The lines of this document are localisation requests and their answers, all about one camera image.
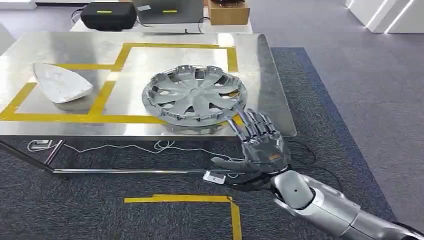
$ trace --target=robot forearm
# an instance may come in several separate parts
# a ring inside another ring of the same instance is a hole
[[[424,236],[361,210],[341,192],[311,177],[286,171],[272,178],[275,202],[295,217],[345,240],[424,240]]]

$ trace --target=white iron soleplate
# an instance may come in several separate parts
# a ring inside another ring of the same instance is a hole
[[[61,104],[90,94],[93,85],[76,72],[46,64],[32,65],[34,77],[44,95],[52,102]]]

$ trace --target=metal table top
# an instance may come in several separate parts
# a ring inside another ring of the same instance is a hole
[[[49,101],[32,63],[56,64],[94,85],[68,103]],[[234,139],[225,124],[181,127],[151,116],[142,91],[151,77],[178,65],[213,65],[238,76],[247,108],[268,114],[284,136],[296,135],[267,39],[262,34],[38,32],[0,56],[0,136],[118,140]]]

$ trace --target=robotic arm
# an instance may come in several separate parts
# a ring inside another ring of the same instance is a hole
[[[285,140],[269,117],[248,109],[237,111],[247,135],[232,119],[229,125],[241,140],[244,161],[212,161],[225,169],[261,173],[270,179],[275,202],[295,217],[344,240],[424,240],[424,234],[361,210],[340,191],[289,169],[290,154]]]

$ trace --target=yellow tape outline on table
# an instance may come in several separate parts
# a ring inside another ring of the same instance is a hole
[[[229,72],[238,71],[236,48],[221,47],[216,44],[178,44],[178,43],[142,43],[125,42],[114,64],[95,63],[56,63],[54,65],[69,70],[110,70],[120,72],[132,48],[185,48],[185,49],[225,49]],[[0,121],[20,122],[60,122],[60,123],[129,123],[129,124],[165,124],[164,121],[151,115],[103,115],[106,102],[115,87],[115,81],[107,80],[101,87],[88,114],[45,114],[45,113],[15,113],[19,106],[29,96],[37,85],[36,82],[26,83],[15,95],[12,101],[0,113]],[[240,117],[234,117],[241,124]]]
[[[242,224],[240,208],[233,202],[233,198],[224,195],[177,195],[177,194],[154,194],[152,197],[126,197],[123,202],[130,203],[173,203],[173,202],[210,202],[229,203],[231,210],[232,239],[242,239]]]

